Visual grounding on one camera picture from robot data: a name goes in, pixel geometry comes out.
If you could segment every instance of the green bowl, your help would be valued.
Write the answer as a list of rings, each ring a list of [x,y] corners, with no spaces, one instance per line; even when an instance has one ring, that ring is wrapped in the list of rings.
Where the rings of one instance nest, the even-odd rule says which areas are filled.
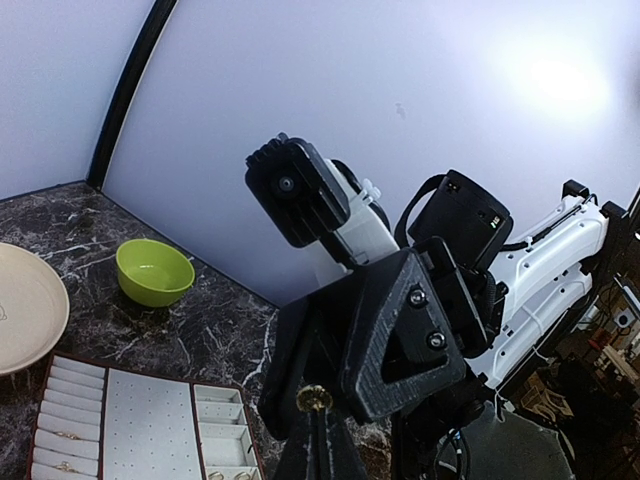
[[[196,277],[187,257],[169,245],[146,238],[120,245],[116,262],[120,288],[147,307],[167,307],[178,301]]]

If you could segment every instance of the plate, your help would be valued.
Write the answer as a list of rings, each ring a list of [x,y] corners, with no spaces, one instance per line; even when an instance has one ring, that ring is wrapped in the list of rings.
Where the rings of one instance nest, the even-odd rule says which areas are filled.
[[[69,320],[69,295],[58,274],[23,248],[0,243],[0,375],[44,357]]]

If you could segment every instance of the black marble tabletop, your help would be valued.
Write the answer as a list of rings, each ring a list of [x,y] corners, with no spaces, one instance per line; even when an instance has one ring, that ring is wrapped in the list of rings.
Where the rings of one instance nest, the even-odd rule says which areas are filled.
[[[142,373],[244,389],[267,475],[281,445],[256,412],[274,347],[276,309],[197,259],[195,286],[174,306],[148,309],[119,289],[115,253],[131,238],[157,232],[84,184],[0,203],[0,241],[46,260],[64,281],[69,324],[56,349]],[[0,479],[25,478],[48,356],[0,378]],[[375,425],[355,429],[369,477],[389,478],[389,439]]]

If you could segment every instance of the jewelry tray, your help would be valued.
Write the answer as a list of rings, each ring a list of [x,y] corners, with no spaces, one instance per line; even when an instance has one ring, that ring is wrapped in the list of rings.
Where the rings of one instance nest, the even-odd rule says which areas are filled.
[[[54,352],[30,480],[266,480],[242,393]]]

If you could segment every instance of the white backdrop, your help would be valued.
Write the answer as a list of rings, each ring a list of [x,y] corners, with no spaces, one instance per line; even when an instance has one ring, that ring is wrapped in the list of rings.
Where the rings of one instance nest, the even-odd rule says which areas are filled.
[[[569,178],[626,207],[640,3],[521,3],[181,2],[105,191],[278,304],[315,285],[244,186],[245,157],[280,131],[372,179],[393,220],[449,168],[505,203],[514,233]]]
[[[0,198],[86,177],[152,4],[0,2]]]

